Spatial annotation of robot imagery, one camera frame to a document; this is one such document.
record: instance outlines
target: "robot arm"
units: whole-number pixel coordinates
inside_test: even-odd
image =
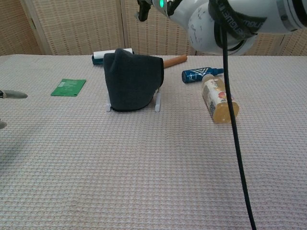
[[[153,5],[188,32],[198,51],[221,55],[221,27],[228,33],[228,53],[240,55],[257,34],[288,34],[307,27],[307,0],[138,0],[140,21]]]

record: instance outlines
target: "green packet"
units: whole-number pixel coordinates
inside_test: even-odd
[[[53,91],[51,96],[68,96],[76,97],[81,91],[86,80],[62,79],[58,87]]]

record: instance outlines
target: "lint roller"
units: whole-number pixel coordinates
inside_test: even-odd
[[[202,79],[202,97],[215,123],[231,122],[225,91],[224,82],[212,74],[207,74]],[[232,103],[235,116],[237,116],[239,113],[239,105],[235,102],[234,98],[232,98]]]
[[[133,54],[132,48],[123,49]],[[93,65],[103,65],[105,54],[114,54],[116,50],[97,51],[92,55]]]
[[[201,81],[206,74],[212,74],[216,76],[221,73],[224,73],[224,69],[216,69],[210,67],[204,67],[200,69],[190,69],[182,72],[182,81],[184,83]]]

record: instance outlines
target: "textured white tablecloth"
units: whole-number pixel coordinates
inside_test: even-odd
[[[307,57],[230,57],[232,94],[259,230],[307,229]],[[165,71],[162,107],[105,112],[90,56],[0,57],[0,229],[248,230],[230,125],[181,72],[222,67],[189,57]],[[52,97],[62,78],[78,97]]]

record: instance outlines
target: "white roller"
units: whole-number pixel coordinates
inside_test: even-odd
[[[130,53],[133,53],[132,48],[124,49]],[[97,51],[94,52],[94,59],[102,59],[105,54],[115,53],[115,50]]]

